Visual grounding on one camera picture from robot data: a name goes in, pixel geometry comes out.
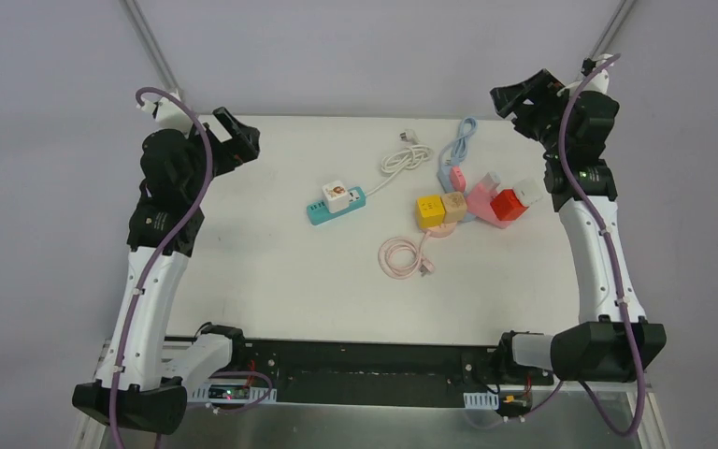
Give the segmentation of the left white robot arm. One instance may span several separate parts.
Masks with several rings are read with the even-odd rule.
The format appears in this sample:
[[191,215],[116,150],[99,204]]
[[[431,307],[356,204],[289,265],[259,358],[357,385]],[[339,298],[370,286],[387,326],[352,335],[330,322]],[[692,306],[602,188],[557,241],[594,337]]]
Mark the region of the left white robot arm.
[[154,87],[136,92],[138,107],[158,123],[141,146],[139,199],[129,220],[128,271],[107,353],[93,379],[78,384],[72,404],[109,427],[157,435],[177,430],[189,394],[218,371],[240,376],[248,354],[238,328],[204,325],[182,355],[164,362],[172,305],[204,223],[212,181],[259,156],[258,129],[218,108],[201,116]]

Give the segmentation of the pink power strip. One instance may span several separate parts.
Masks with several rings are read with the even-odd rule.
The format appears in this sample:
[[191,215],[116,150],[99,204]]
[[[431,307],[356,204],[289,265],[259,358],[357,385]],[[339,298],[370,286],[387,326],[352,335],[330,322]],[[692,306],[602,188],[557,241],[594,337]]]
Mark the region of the pink power strip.
[[513,221],[501,220],[491,206],[491,201],[495,199],[498,194],[498,184],[488,187],[486,184],[479,182],[465,195],[467,212],[474,215],[477,219],[497,228],[505,229],[509,227],[513,224]]

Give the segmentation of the yellow cube adapter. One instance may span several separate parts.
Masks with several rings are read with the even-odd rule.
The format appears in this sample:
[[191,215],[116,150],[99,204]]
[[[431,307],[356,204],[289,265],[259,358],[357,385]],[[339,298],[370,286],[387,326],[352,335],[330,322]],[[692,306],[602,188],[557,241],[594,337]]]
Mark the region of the yellow cube adapter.
[[415,203],[415,219],[420,229],[440,226],[444,223],[446,210],[441,195],[421,196]]

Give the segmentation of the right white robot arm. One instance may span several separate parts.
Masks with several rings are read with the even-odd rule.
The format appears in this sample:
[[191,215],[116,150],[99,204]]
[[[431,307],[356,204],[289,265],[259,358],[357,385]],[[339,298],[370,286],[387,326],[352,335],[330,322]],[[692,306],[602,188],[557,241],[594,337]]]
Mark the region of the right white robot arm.
[[578,322],[554,335],[509,331],[490,357],[495,378],[519,382],[533,370],[588,388],[593,382],[637,388],[631,422],[637,434],[646,399],[645,370],[667,342],[665,328],[640,305],[618,231],[618,192],[603,159],[619,103],[608,95],[614,54],[584,60],[571,84],[551,72],[490,92],[495,112],[544,150],[544,184],[565,229],[579,289]]

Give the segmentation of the teal power strip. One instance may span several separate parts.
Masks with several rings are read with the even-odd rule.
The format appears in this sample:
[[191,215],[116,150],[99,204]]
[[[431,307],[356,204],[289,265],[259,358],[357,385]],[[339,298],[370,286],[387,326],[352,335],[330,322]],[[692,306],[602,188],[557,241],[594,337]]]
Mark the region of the teal power strip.
[[306,207],[309,222],[321,225],[366,205],[366,194],[361,187],[347,188],[340,181],[322,187],[322,198]]

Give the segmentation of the red cube adapter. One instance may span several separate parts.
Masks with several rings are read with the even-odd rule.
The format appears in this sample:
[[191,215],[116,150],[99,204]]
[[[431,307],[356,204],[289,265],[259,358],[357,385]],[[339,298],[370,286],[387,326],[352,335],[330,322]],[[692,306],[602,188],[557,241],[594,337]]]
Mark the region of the red cube adapter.
[[501,191],[490,201],[490,207],[496,218],[501,222],[513,222],[528,209],[512,189]]

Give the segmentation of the white cube adapter with picture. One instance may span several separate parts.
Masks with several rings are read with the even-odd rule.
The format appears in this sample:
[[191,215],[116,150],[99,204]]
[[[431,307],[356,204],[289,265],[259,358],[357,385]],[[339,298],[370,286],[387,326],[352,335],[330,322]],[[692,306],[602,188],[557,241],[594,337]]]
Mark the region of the white cube adapter with picture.
[[336,214],[347,209],[351,203],[351,197],[345,184],[340,181],[331,181],[322,186],[324,204],[331,214]]

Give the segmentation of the beige cube adapter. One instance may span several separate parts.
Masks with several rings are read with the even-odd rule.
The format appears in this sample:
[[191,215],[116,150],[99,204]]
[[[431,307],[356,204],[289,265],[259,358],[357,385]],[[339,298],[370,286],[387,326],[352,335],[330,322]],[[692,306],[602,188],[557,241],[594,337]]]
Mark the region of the beige cube adapter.
[[450,192],[440,196],[443,209],[445,211],[443,223],[453,224],[459,223],[465,219],[467,215],[467,203],[462,192]]

